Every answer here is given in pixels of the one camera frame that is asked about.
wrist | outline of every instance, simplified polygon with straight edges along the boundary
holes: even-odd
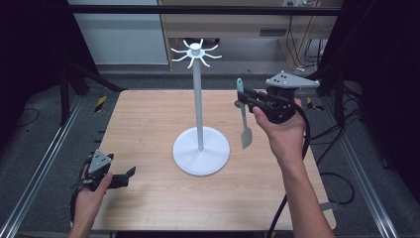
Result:
[[[290,155],[286,159],[277,158],[277,162],[284,175],[298,176],[306,173],[302,155]]]
[[[282,170],[293,169],[294,167],[303,164],[302,154],[300,152],[290,151],[289,153],[275,155],[275,157]]]
[[[89,237],[90,229],[87,223],[73,223],[68,237]]]

wooden table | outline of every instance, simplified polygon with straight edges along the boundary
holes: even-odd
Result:
[[[127,90],[121,93],[100,150],[113,153],[110,171],[136,174],[128,187],[110,189],[95,230],[268,230],[284,196],[281,170],[254,114],[247,113],[252,144],[242,149],[236,91],[203,91],[203,124],[222,132],[230,144],[226,166],[210,177],[183,172],[172,157],[177,136],[196,126],[192,90]],[[305,166],[319,198],[324,185],[309,150]],[[324,211],[332,228],[331,210]],[[276,230],[291,230],[286,206]]]

human hand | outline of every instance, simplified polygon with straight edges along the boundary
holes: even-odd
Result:
[[[82,179],[84,179],[88,166],[86,165],[83,169]],[[79,191],[75,203],[73,226],[69,237],[88,237],[111,180],[112,173],[108,173],[95,191],[91,191],[87,187]]]
[[[301,106],[299,99],[295,99],[297,105]],[[277,158],[278,164],[284,168],[294,162],[297,158],[302,161],[303,136],[305,121],[295,113],[289,120],[280,124],[273,124],[266,118],[265,114],[258,107],[253,108],[257,124],[266,132],[269,146]]]

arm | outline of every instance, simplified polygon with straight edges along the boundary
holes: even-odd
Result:
[[[84,168],[83,178],[88,165]],[[109,184],[112,180],[112,174],[108,173],[99,184],[95,191],[89,190],[84,187],[78,194],[73,226],[68,234],[69,238],[77,237],[89,237],[90,229],[93,226],[95,217],[101,207],[102,199],[108,189]]]
[[[269,145],[280,165],[295,237],[335,237],[318,203],[302,159],[305,122],[299,114],[281,124],[272,124],[257,107],[257,123],[268,135]]]

white pole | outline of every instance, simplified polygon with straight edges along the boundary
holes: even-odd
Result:
[[[197,121],[198,151],[204,150],[203,146],[203,115],[201,100],[201,64],[195,60],[192,64],[192,75],[194,80],[195,117]]]

